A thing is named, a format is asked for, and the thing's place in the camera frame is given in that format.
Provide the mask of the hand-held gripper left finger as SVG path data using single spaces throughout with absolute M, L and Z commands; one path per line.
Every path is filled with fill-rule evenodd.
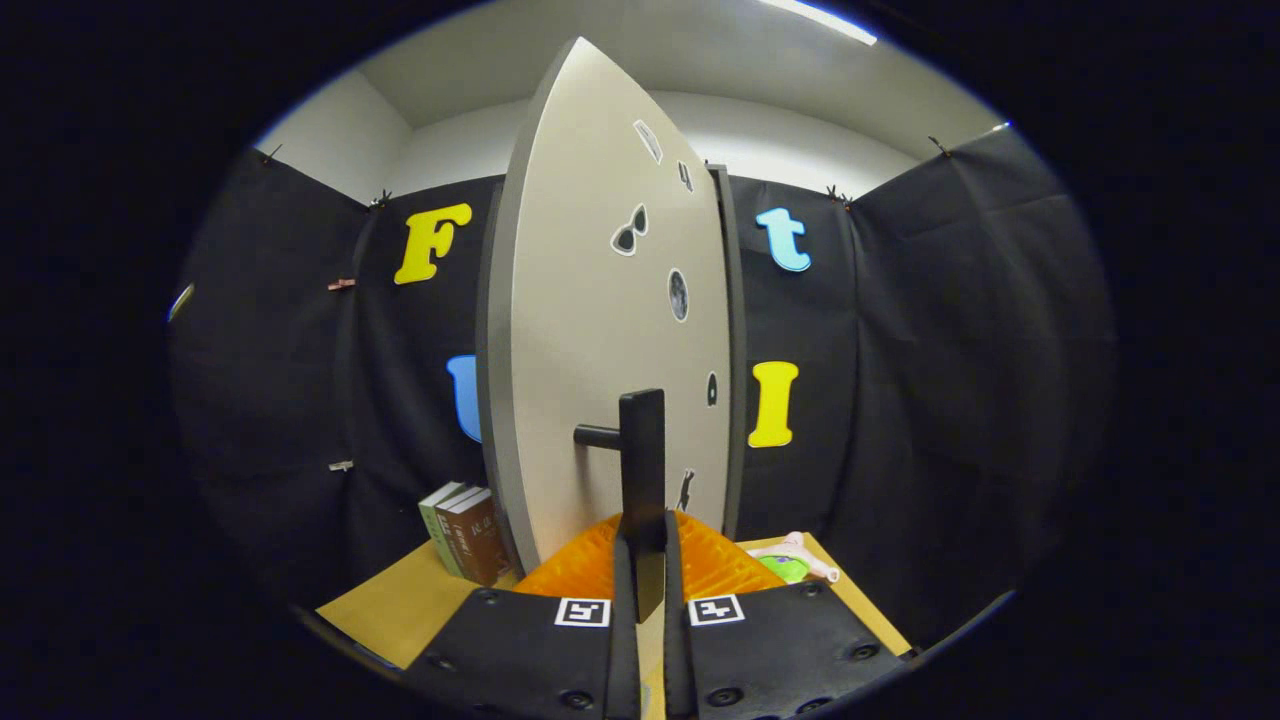
M 471 591 L 401 674 L 435 719 L 639 719 L 635 598 L 620 515 L 561 555 L 595 570 L 600 594 Z

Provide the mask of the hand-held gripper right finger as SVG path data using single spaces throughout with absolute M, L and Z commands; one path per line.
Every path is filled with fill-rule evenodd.
M 796 719 L 883 685 L 913 656 L 833 582 L 787 583 L 692 516 L 666 514 L 669 719 Z

